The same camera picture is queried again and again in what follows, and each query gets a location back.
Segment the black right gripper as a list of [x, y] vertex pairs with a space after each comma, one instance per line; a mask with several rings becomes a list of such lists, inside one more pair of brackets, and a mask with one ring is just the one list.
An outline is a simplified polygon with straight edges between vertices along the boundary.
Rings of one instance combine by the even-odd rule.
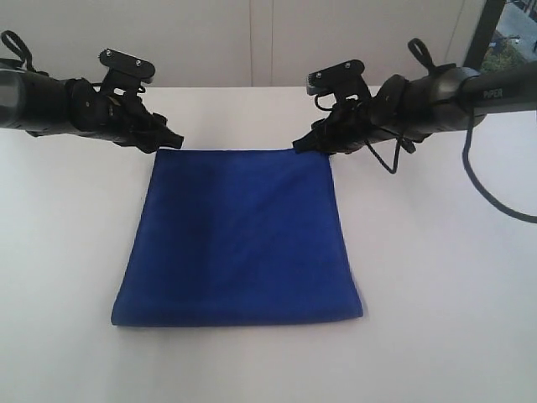
[[312, 124], [311, 131], [292, 142], [297, 154], [320, 152], [324, 154], [352, 154], [373, 145], [367, 138], [372, 127], [362, 120], [357, 105], [348, 101], [336, 107], [326, 118]]

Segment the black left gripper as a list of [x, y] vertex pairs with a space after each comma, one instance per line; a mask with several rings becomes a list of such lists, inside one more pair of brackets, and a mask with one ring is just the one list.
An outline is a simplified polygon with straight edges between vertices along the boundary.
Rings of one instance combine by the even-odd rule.
[[146, 154], [160, 148], [181, 149], [184, 137], [174, 133], [143, 105], [135, 91], [96, 89], [85, 79], [70, 82], [70, 123], [83, 137], [101, 139]]

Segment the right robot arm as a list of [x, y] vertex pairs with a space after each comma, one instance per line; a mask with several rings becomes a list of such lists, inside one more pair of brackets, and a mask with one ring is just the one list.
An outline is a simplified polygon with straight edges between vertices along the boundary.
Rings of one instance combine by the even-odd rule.
[[535, 108], [534, 62], [486, 74], [444, 65], [440, 73], [414, 81], [391, 76], [373, 96], [336, 103], [293, 148], [351, 154], [394, 139], [412, 154], [432, 134], [473, 128], [488, 114]]

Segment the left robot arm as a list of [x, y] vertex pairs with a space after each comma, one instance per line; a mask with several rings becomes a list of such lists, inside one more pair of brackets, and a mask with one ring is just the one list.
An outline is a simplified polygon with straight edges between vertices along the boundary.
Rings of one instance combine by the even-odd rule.
[[59, 81], [30, 71], [1, 70], [1, 127], [38, 138], [73, 134], [152, 154], [180, 149], [184, 138], [138, 95], [96, 91], [86, 79]]

